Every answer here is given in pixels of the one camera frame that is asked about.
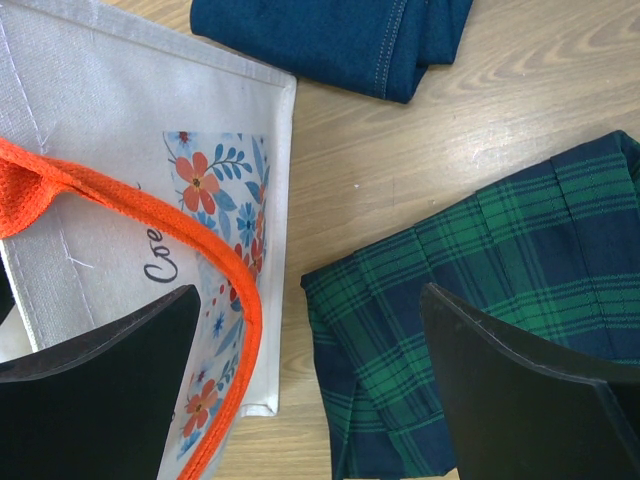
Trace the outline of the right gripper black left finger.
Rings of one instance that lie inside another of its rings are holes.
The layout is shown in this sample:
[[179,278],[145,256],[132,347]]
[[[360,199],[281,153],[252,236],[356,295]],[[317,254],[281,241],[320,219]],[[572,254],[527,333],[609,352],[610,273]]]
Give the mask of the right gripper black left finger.
[[199,311],[182,286],[2,363],[2,478],[156,478]]

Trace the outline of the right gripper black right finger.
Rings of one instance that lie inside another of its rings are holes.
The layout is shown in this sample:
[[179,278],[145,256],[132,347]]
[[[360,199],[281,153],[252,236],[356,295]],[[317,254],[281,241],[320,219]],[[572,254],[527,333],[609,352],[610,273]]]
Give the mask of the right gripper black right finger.
[[460,478],[638,478],[638,368],[547,341],[435,284],[420,307]]

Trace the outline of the beige canvas tote bag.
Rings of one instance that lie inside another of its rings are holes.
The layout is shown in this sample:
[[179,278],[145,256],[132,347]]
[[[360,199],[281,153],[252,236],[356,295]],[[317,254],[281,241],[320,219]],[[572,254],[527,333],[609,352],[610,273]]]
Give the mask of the beige canvas tote bag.
[[154,479],[213,477],[278,411],[295,93],[100,1],[1,5],[1,365],[195,287]]

